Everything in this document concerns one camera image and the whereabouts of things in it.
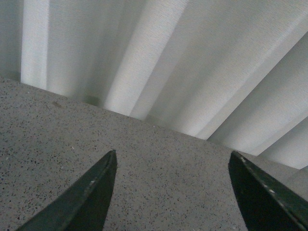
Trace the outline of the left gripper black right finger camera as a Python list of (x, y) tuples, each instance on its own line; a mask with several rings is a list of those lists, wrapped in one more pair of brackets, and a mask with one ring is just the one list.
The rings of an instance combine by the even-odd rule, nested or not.
[(240, 153), (233, 151), (229, 175), (250, 231), (306, 231), (308, 203)]

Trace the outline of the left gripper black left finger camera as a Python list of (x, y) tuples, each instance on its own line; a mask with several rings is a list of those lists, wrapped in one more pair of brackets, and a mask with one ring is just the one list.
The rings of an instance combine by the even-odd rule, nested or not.
[(117, 170), (116, 151), (105, 154), (20, 231), (101, 231), (110, 206)]

